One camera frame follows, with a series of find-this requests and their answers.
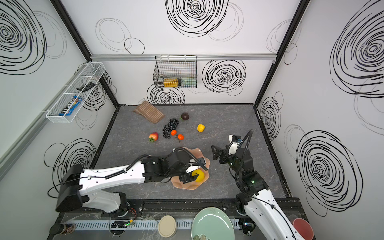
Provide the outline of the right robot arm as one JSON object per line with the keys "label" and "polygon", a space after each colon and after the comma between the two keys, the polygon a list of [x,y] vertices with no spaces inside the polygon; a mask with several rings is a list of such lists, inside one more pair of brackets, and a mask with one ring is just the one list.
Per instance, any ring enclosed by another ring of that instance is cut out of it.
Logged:
{"label": "right robot arm", "polygon": [[249,145],[254,131],[245,137],[230,135],[225,148],[211,146],[213,159],[227,164],[238,189],[236,196],[238,212],[247,215],[268,240],[302,240],[304,237],[295,229],[277,203],[268,184],[254,168]]}

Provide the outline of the pink wavy fruit bowl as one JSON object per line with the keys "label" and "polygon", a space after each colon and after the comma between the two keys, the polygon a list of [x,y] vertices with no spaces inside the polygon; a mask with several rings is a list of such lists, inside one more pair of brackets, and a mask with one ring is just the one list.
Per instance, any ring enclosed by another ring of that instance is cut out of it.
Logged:
{"label": "pink wavy fruit bowl", "polygon": [[[211,164],[210,160],[203,155],[203,153],[200,149],[198,149],[198,148],[195,148],[195,149],[186,148],[186,149],[188,151],[190,151],[196,158],[198,158],[198,159],[204,158],[204,160],[206,162],[206,167],[208,169],[210,168],[210,164]],[[184,189],[184,190],[190,190],[190,191],[196,190],[200,185],[202,185],[204,182],[206,182],[210,176],[209,171],[202,170],[202,172],[205,174],[205,177],[201,182],[192,181],[192,182],[183,184],[183,182],[179,180],[179,177],[172,177],[171,182],[172,182],[173,186],[175,188],[178,188],[178,189]]]}

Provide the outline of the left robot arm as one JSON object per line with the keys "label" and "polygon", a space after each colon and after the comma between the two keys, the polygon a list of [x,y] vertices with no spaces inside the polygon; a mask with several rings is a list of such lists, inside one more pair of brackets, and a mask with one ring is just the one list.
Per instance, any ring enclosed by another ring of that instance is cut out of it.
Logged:
{"label": "left robot arm", "polygon": [[110,193],[108,188],[129,184],[161,182],[178,178],[183,184],[197,179],[193,171],[208,171],[209,160],[195,156],[187,148],[176,148],[164,157],[141,155],[130,165],[108,169],[84,169],[74,165],[55,185],[59,189],[56,212],[67,213],[80,208],[105,213],[124,212],[127,199],[123,193]]}

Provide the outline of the large yellow fake lemon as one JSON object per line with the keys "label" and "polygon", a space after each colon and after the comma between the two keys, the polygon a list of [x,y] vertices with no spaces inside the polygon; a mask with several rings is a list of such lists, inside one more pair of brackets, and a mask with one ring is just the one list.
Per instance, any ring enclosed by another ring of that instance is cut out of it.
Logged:
{"label": "large yellow fake lemon", "polygon": [[192,177],[196,177],[195,182],[200,183],[205,179],[205,173],[202,170],[197,169],[192,172]]}

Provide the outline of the red fake strawberry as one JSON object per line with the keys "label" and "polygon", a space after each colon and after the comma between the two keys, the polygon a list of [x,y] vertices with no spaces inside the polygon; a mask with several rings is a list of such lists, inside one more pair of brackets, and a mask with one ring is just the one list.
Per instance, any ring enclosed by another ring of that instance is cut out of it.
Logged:
{"label": "red fake strawberry", "polygon": [[158,133],[151,133],[149,135],[149,141],[150,142],[156,142],[159,139]]}

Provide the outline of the small yellow fake lemon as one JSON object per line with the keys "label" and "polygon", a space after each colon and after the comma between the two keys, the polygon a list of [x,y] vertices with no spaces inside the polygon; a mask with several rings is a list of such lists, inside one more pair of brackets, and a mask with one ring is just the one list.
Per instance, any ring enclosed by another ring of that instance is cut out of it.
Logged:
{"label": "small yellow fake lemon", "polygon": [[203,133],[204,132],[204,130],[205,130],[205,126],[203,125],[203,124],[199,124],[198,126],[197,126],[197,130],[198,130],[198,132],[200,132],[200,133]]}

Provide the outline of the dark brown fake fig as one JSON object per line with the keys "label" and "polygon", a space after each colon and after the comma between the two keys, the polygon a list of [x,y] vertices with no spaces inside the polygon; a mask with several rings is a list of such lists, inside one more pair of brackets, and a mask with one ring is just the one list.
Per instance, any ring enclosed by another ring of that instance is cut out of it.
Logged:
{"label": "dark brown fake fig", "polygon": [[190,118],[189,114],[184,112],[181,114],[181,120],[186,121]]}

